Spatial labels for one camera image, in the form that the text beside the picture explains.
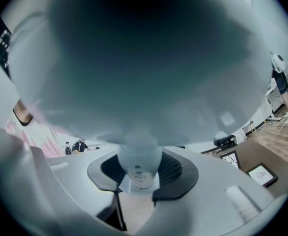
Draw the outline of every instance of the person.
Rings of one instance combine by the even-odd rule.
[[[82,152],[85,151],[85,149],[87,149],[88,151],[91,151],[91,149],[86,145],[85,140],[79,139],[79,140],[75,143],[74,153],[75,153],[75,154],[82,153]]]
[[[69,142],[66,142],[66,144],[65,144],[65,154],[71,155],[71,149],[69,147]]]
[[[272,78],[275,79],[278,90],[279,90],[281,97],[282,97],[282,99],[285,103],[285,106],[287,108],[287,112],[284,115],[284,118],[288,118],[288,82],[287,82],[287,78],[286,78],[284,72],[278,73],[275,70],[275,67],[273,64],[272,64],[272,68],[273,68]]]

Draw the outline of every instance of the white cable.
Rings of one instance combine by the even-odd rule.
[[[275,128],[276,128],[278,125],[280,125],[280,124],[282,124],[282,127],[281,127],[279,130],[277,130],[277,131],[270,131],[270,129],[275,129]],[[273,134],[273,133],[278,133],[278,132],[280,132],[280,131],[282,130],[282,128],[285,126],[285,124],[286,124],[286,119],[284,118],[284,119],[282,119],[280,122],[277,122],[277,123],[272,124],[272,125],[267,129],[267,131],[270,132],[271,134]]]

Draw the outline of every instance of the black shorts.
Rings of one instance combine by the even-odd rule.
[[[280,73],[279,77],[276,79],[276,84],[280,94],[284,94],[288,89],[288,82],[285,73]]]

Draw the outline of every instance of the wooden floor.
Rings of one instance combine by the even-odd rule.
[[[283,106],[275,114],[275,117],[283,117],[285,111],[286,107]],[[277,133],[270,133],[268,129],[273,123],[273,121],[268,121],[256,131],[256,134],[250,134],[248,139],[254,139],[256,142],[265,146],[270,151],[288,162],[288,124],[284,125],[281,131]],[[280,124],[276,129],[272,129],[272,132],[279,130],[281,126],[282,124]]]

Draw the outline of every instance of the picture frame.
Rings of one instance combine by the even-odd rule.
[[[254,181],[265,187],[270,186],[278,179],[278,176],[263,163],[256,165],[246,173]]]
[[[238,158],[238,155],[237,155],[237,151],[234,150],[234,151],[231,151],[229,153],[222,154],[221,155],[221,159],[226,161],[226,162],[228,162],[228,163],[230,163],[234,167],[236,167],[238,169],[241,169],[239,158]]]

